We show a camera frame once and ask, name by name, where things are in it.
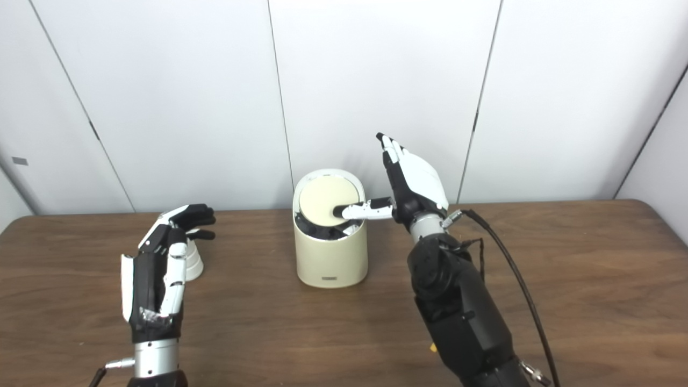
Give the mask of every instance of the cable connector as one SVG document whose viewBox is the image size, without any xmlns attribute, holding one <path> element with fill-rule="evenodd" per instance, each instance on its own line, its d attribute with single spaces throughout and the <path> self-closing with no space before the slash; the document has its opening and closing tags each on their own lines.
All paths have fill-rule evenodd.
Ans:
<svg viewBox="0 0 688 387">
<path fill-rule="evenodd" d="M 525 372 L 531 380 L 536 381 L 545 387 L 548 387 L 552 383 L 545 375 L 542 375 L 542 372 L 539 369 L 527 364 L 523 360 L 521 360 L 518 365 L 521 366 L 523 372 Z"/>
<path fill-rule="evenodd" d="M 118 359 L 118 360 L 112 360 L 110 362 L 105 363 L 105 368 L 106 370 L 111 370 L 114 368 L 129 368 L 133 367 L 133 365 L 136 363 L 136 360 L 133 357 L 125 357 L 124 359 Z"/>
<path fill-rule="evenodd" d="M 445 229 L 445 230 L 448 229 L 452 224 L 454 224 L 454 222 L 456 222 L 457 220 L 461 219 L 461 217 L 462 217 L 463 215 L 464 215 L 464 214 L 461 212 L 460 209 L 458 209 L 458 210 L 452 212 L 452 213 L 447 217 L 447 219 L 445 219 L 445 220 L 442 221 L 442 228 Z"/>
</svg>

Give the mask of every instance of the black cord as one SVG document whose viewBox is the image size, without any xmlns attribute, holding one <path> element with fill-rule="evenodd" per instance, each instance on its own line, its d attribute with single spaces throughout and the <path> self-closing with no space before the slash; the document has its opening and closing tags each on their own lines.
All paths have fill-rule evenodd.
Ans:
<svg viewBox="0 0 688 387">
<path fill-rule="evenodd" d="M 516 276 L 516 280 L 518 281 L 518 285 L 521 287 L 521 290 L 523 291 L 524 296 L 526 296 L 526 301 L 528 303 L 528 308 L 530 308 L 530 314 L 533 315 L 533 320 L 535 321 L 535 327 L 537 328 L 537 334 L 540 336 L 540 341 L 542 342 L 542 348 L 545 351 L 545 357 L 547 358 L 547 363 L 550 366 L 550 372 L 552 373 L 552 380 L 554 381 L 555 387 L 561 387 L 561 384 L 559 384 L 559 374 L 557 374 L 557 366 L 555 365 L 555 359 L 554 356 L 552 356 L 552 350 L 550 349 L 550 343 L 547 341 L 547 336 L 545 336 L 545 330 L 542 328 L 542 322 L 540 322 L 540 316 L 537 314 L 537 310 L 535 309 L 535 303 L 533 302 L 533 298 L 530 296 L 530 292 L 528 291 L 528 287 L 526 287 L 526 282 L 524 281 L 523 277 L 521 276 L 521 272 L 518 270 L 518 267 L 516 266 L 516 262 L 514 262 L 514 259 L 511 257 L 511 254 L 509 251 L 506 249 L 506 246 L 504 246 L 504 243 L 502 243 L 502 240 L 500 240 L 499 236 L 492 230 L 492 227 L 483 219 L 480 215 L 478 215 L 474 210 L 472 209 L 467 209 L 467 210 L 461 210 L 461 212 L 468 216 L 470 219 L 473 219 L 476 223 L 478 223 L 485 231 L 487 231 L 492 239 L 495 240 L 495 243 L 497 243 L 497 246 L 499 249 L 502 251 L 504 254 L 504 257 L 506 258 L 506 261 L 509 263 L 509 267 L 511 267 L 511 271 L 513 271 L 514 275 Z"/>
<path fill-rule="evenodd" d="M 100 381 L 103 380 L 103 377 L 107 373 L 107 369 L 105 367 L 99 368 L 96 371 L 96 374 L 93 376 L 93 380 L 91 380 L 91 384 L 88 385 L 88 387 L 97 387 L 97 385 L 100 384 Z"/>
<path fill-rule="evenodd" d="M 476 242 L 480 242 L 480 279 L 485 282 L 485 243 L 482 238 L 465 240 L 461 243 L 461 246 L 454 249 L 453 252 L 458 253 L 461 249 L 467 249 Z"/>
<path fill-rule="evenodd" d="M 480 238 L 480 279 L 485 282 L 485 242 Z"/>
</svg>

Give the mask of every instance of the white wall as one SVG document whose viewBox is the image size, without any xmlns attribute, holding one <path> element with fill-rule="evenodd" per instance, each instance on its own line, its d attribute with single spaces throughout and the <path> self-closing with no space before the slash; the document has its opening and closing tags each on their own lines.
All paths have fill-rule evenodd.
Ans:
<svg viewBox="0 0 688 387">
<path fill-rule="evenodd" d="M 288 207 L 324 167 L 383 196 L 378 131 L 450 202 L 611 198 L 688 63 L 679 0 L 34 3 L 85 106 L 0 2 L 0 165 L 39 213 Z"/>
<path fill-rule="evenodd" d="M 289 206 L 267 1 L 34 4 L 136 211 Z"/>
<path fill-rule="evenodd" d="M 391 193 L 377 132 L 457 197 L 498 0 L 271 0 L 294 179 L 341 168 Z"/>
<path fill-rule="evenodd" d="M 5 172 L 0 169 L 0 233 L 13 220 L 27 215 L 32 215 L 31 210 L 14 189 Z"/>
<path fill-rule="evenodd" d="M 679 85 L 617 198 L 652 206 L 688 243 L 688 79 Z"/>
<path fill-rule="evenodd" d="M 683 0 L 505 0 L 460 202 L 612 198 L 687 40 Z"/>
<path fill-rule="evenodd" d="M 40 214 L 131 211 L 28 1 L 0 1 L 0 157 Z"/>
</svg>

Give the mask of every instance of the round lid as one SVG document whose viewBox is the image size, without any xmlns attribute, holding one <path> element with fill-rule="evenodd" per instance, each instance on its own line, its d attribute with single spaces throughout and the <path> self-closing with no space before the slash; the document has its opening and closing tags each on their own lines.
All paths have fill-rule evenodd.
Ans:
<svg viewBox="0 0 688 387">
<path fill-rule="evenodd" d="M 350 181 L 326 175 L 306 184 L 299 197 L 299 206 L 306 219 L 319 226 L 332 227 L 347 221 L 332 215 L 332 210 L 358 201 L 358 191 Z"/>
</svg>

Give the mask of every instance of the wooden table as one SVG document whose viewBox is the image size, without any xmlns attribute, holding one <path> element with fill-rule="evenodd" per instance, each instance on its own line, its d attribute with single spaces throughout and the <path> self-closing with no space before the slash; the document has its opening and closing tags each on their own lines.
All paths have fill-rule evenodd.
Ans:
<svg viewBox="0 0 688 387">
<path fill-rule="evenodd" d="M 510 249 L 538 305 L 564 386 L 688 386 L 688 250 L 637 201 L 472 206 Z M 151 214 L 22 218 L 0 236 L 0 386 L 86 387 L 132 355 L 120 253 Z M 181 363 L 191 387 L 458 386 L 428 350 L 412 301 L 410 237 L 369 225 L 370 270 L 348 289 L 297 279 L 288 210 L 217 214 L 217 239 L 186 288 Z M 452 228 L 483 235 L 470 220 Z M 487 283 L 519 356 L 547 370 L 504 258 Z M 131 370 L 101 386 L 125 386 Z"/>
</svg>

